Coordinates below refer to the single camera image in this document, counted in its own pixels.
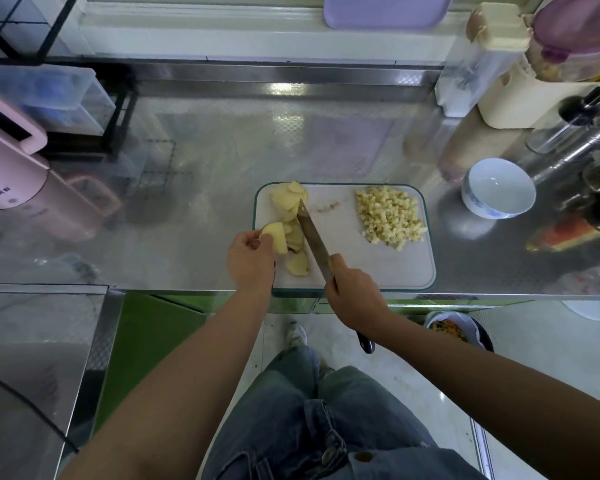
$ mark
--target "black cable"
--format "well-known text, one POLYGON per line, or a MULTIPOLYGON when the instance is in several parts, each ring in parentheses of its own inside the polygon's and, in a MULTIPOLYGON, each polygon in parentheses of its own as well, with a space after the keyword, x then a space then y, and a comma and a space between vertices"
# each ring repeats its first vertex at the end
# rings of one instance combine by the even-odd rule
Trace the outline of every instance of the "black cable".
POLYGON ((8 393, 16 396, 19 400, 21 400, 24 404, 26 404, 42 421, 44 421, 44 423, 47 424, 47 426, 49 428, 54 430, 54 433, 56 435, 58 435, 58 436, 60 436, 60 438, 62 438, 62 441, 64 441, 64 443, 67 444, 67 446, 69 446, 69 448, 71 448, 74 453, 78 453, 80 451, 80 450, 78 450, 78 447, 69 438, 66 437, 66 435, 62 432, 62 430, 60 428, 58 428, 54 424, 54 422, 51 421, 46 416, 46 414, 44 414, 42 411, 40 411, 40 408, 37 407, 34 403, 32 403, 26 396, 22 395, 21 393, 16 391, 16 389, 14 389, 13 387, 11 387, 8 384, 5 384, 1 380, 0 380, 0 387, 5 389, 5 391, 7 391, 8 393))

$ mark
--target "person's right hand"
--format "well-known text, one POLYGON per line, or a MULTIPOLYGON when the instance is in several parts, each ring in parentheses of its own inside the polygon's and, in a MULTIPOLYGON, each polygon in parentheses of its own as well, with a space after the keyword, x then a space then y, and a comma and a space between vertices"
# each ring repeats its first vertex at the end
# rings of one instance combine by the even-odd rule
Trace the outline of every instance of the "person's right hand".
POLYGON ((335 278, 324 290, 333 311, 344 325, 368 337, 373 335, 389 311, 380 288, 364 271, 349 268, 340 254, 331 256, 331 267, 335 278))

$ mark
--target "purple container lid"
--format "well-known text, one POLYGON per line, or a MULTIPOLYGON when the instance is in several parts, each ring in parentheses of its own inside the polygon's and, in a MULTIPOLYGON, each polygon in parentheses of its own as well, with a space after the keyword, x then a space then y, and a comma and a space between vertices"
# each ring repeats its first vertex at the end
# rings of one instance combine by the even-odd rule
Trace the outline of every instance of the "purple container lid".
POLYGON ((324 0, 332 29, 426 30, 442 21, 451 0, 324 0))
POLYGON ((600 53, 600 0, 554 0, 536 14, 532 26, 550 62, 600 53))

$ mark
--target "blue jeans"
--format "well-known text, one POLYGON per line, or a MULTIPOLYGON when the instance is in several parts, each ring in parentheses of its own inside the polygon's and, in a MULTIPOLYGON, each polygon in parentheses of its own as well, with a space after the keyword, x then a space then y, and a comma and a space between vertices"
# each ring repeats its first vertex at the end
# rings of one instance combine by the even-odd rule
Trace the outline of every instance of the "blue jeans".
MULTIPOLYGON (((474 473, 484 478, 457 453, 437 448, 416 416, 371 377, 355 367, 321 376, 317 354, 299 346, 280 352, 240 398, 218 433, 202 478, 322 478, 336 472, 338 478, 368 477, 352 462, 367 459, 360 465, 370 468, 368 456, 384 458, 393 451, 399 453, 382 460, 382 468, 399 468, 396 474, 408 466, 394 463, 417 454, 416 463, 444 457, 454 473, 468 468, 471 475, 462 478, 474 473), (343 476, 350 470, 351 476, 343 476)), ((438 470, 433 474, 447 478, 438 470)))

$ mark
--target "shoe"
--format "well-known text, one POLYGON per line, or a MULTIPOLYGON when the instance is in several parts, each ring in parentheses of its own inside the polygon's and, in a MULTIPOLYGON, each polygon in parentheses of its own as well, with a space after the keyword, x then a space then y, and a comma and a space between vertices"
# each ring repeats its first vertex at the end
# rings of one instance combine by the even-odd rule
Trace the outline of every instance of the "shoe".
POLYGON ((289 323, 287 347, 299 347, 301 345, 306 345, 306 332, 304 331, 304 328, 302 328, 302 325, 293 321, 289 323))

